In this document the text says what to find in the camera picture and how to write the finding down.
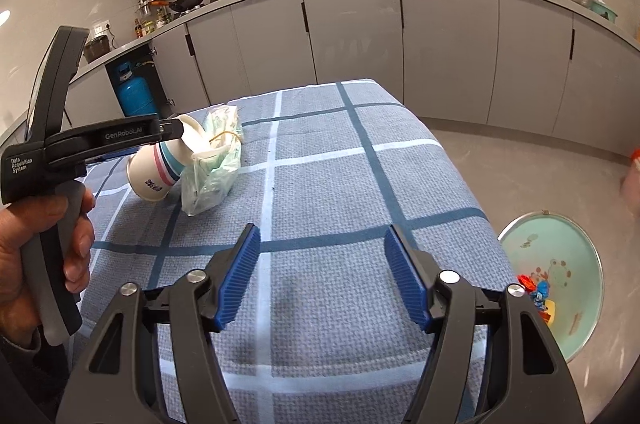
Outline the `person's left hand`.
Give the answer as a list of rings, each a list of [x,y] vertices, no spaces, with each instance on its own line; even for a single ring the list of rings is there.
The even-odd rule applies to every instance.
[[[95,205],[92,192],[86,189],[64,261],[66,289],[74,294],[84,291],[90,281],[94,230],[88,213]],[[27,198],[1,211],[1,335],[17,346],[32,346],[40,325],[37,306],[24,281],[21,247],[53,227],[67,207],[66,198],[50,196]]]

